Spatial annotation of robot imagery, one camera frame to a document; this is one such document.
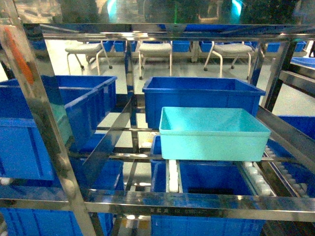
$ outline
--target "orange tape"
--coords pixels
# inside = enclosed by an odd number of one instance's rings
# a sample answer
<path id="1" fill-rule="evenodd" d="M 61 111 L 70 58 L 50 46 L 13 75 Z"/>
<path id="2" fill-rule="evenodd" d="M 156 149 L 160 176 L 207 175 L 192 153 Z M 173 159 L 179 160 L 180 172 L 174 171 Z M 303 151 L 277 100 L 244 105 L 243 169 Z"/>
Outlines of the orange tape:
<path id="1" fill-rule="evenodd" d="M 13 39 L 13 36 L 10 32 L 10 29 L 8 27 L 4 27 L 4 32 L 6 33 L 6 36 L 7 36 L 7 40 L 8 40 L 8 44 L 11 48 L 11 51 L 12 51 L 12 54 L 16 60 L 16 63 L 18 64 L 19 68 L 21 69 L 22 71 L 22 74 L 25 76 L 27 82 L 29 84 L 34 84 L 34 77 L 33 77 L 33 74 L 32 74 L 32 71 L 29 67 L 29 65 L 26 63 L 22 53 L 19 51 L 14 39 Z"/>

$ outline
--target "plastic crate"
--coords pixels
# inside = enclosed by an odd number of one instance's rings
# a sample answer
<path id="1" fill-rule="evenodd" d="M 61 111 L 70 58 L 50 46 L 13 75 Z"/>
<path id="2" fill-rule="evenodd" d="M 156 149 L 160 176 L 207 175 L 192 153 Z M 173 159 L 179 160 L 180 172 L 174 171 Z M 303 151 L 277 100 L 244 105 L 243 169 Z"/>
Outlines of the plastic crate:
<path id="1" fill-rule="evenodd" d="M 271 131 L 243 109 L 163 107 L 163 159 L 260 161 Z"/>
<path id="2" fill-rule="evenodd" d="M 165 163 L 155 165 L 152 192 L 165 192 Z M 180 163 L 184 193 L 251 195 L 238 169 L 231 163 Z M 151 217 L 152 236 L 259 236 L 264 220 L 208 217 Z"/>
<path id="3" fill-rule="evenodd" d="M 311 116 L 279 116 L 285 122 L 297 128 L 307 136 L 315 139 L 315 117 Z"/>
<path id="4" fill-rule="evenodd" d="M 291 63 L 315 68 L 315 58 L 292 58 Z"/>
<path id="5" fill-rule="evenodd" d="M 306 46 L 306 42 L 298 42 L 295 47 L 295 52 L 300 53 Z M 277 53 L 280 47 L 280 43 L 268 43 L 267 52 Z"/>
<path id="6" fill-rule="evenodd" d="M 255 86 L 237 79 L 151 77 L 143 92 L 146 122 L 158 129 L 162 107 L 243 108 L 256 116 L 260 96 Z"/>
<path id="7" fill-rule="evenodd" d="M 185 53 L 189 51 L 190 41 L 175 40 L 173 41 L 173 52 Z"/>
<path id="8" fill-rule="evenodd" d="M 123 190 L 122 179 L 123 162 L 107 161 L 93 188 Z M 8 226 L 9 236 L 82 236 L 71 211 L 0 208 L 0 212 Z M 113 214 L 98 213 L 98 217 L 104 235 L 110 236 Z"/>
<path id="9" fill-rule="evenodd" d="M 115 80 L 116 77 L 58 77 L 75 137 L 72 149 L 81 148 L 115 106 Z M 66 88 L 70 82 L 76 87 Z M 44 142 L 17 85 L 16 80 L 0 83 L 0 176 L 53 180 L 54 173 Z M 61 128 L 63 122 L 63 117 L 59 118 Z"/>
<path id="10" fill-rule="evenodd" d="M 126 42 L 125 41 L 115 41 L 114 46 L 115 46 L 116 52 L 123 52 L 123 51 L 125 51 L 125 48 L 126 48 Z M 137 46 L 137 42 L 132 41 L 131 42 L 131 51 L 132 52 L 136 51 L 136 46 Z"/>
<path id="11" fill-rule="evenodd" d="M 303 116 L 279 116 L 285 122 L 297 128 L 301 132 L 315 139 L 315 117 Z M 267 145 L 276 154 L 276 156 L 285 156 L 294 158 L 288 151 L 286 151 L 277 142 L 269 140 Z M 288 170 L 288 173 L 296 180 L 297 183 L 306 183 L 306 194 L 312 198 L 315 197 L 315 175 L 306 167 L 297 163 L 282 163 Z"/>

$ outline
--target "teal plastic tray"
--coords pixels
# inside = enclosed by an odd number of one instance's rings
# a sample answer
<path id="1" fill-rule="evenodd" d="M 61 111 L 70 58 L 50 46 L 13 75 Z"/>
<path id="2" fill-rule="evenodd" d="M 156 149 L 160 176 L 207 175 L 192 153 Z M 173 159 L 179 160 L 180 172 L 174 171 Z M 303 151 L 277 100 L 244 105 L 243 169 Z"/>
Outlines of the teal plastic tray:
<path id="1" fill-rule="evenodd" d="M 239 108 L 163 107 L 162 157 L 260 161 L 271 131 Z"/>

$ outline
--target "chair seat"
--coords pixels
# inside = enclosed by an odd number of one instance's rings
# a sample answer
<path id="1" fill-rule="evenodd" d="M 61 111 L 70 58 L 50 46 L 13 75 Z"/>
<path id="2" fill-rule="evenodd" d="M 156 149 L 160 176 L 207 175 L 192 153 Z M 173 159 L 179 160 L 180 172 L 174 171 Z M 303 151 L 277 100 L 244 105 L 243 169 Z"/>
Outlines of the chair seat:
<path id="1" fill-rule="evenodd" d="M 88 44 L 80 44 L 73 47 L 67 47 L 65 51 L 71 54 L 89 54 L 89 53 L 97 53 L 102 49 L 102 45 L 100 43 L 88 43 Z"/>
<path id="2" fill-rule="evenodd" d="M 243 44 L 224 44 L 224 45 L 215 45 L 214 51 L 217 53 L 230 53 L 230 54 L 241 54 L 241 53 L 250 53 L 252 48 Z"/>
<path id="3" fill-rule="evenodd" d="M 142 43 L 139 51 L 141 53 L 170 53 L 172 46 L 169 43 Z"/>

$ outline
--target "white chair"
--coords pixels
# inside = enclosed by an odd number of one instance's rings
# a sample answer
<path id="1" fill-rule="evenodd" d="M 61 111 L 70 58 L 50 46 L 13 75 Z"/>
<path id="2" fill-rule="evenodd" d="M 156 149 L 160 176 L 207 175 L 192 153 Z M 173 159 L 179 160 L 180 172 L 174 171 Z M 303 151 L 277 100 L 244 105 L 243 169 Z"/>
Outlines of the white chair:
<path id="1" fill-rule="evenodd" d="M 67 54 L 67 63 L 68 63 L 68 70 L 69 70 L 69 74 L 70 73 L 70 65 L 69 65 L 69 55 L 70 54 L 74 54 L 75 57 L 77 58 L 79 64 L 80 64 L 80 67 L 81 69 L 84 69 L 84 66 L 81 64 L 77 54 L 95 54 L 95 57 L 96 57 L 96 65 L 97 65 L 97 73 L 98 75 L 100 75 L 100 69 L 99 69 L 99 55 L 101 53 L 104 53 L 105 54 L 105 57 L 106 57 L 106 60 L 107 60 L 107 63 L 108 63 L 108 66 L 110 69 L 113 68 L 113 66 L 111 66 L 110 62 L 109 62 L 109 59 L 108 59 L 108 56 L 107 56 L 107 53 L 106 53 L 106 50 L 104 48 L 104 45 L 103 45 L 103 41 L 101 41 L 100 43 L 84 43 L 84 44 L 80 44 L 80 45 L 76 45 L 76 46 L 72 46 L 72 47 L 67 47 L 65 49 L 65 51 L 68 53 Z"/>
<path id="2" fill-rule="evenodd" d="M 214 43 L 214 41 L 212 41 L 212 46 L 210 49 L 210 52 L 208 54 L 206 63 L 204 65 L 204 71 L 207 71 L 208 68 L 206 67 L 209 59 L 210 59 L 210 55 L 213 53 L 214 55 L 218 56 L 220 58 L 220 78 L 222 78 L 222 68 L 223 68 L 223 56 L 222 55 L 235 55 L 235 58 L 232 62 L 231 65 L 231 69 L 234 69 L 234 64 L 238 58 L 239 55 L 241 54 L 248 54 L 248 75 L 247 75 L 247 79 L 248 76 L 250 75 L 250 71 L 251 71 L 251 63 L 252 63 L 252 48 L 250 46 L 244 45 L 244 42 L 242 43 L 232 43 L 232 44 L 223 44 L 223 45 L 217 45 Z"/>
<path id="3" fill-rule="evenodd" d="M 165 54 L 169 54 L 169 75 L 172 76 L 172 53 L 173 42 L 170 43 L 144 43 L 139 42 L 139 79 L 142 80 L 142 69 L 144 69 L 145 59 L 142 61 L 142 57 L 148 55 L 149 57 L 162 57 Z"/>

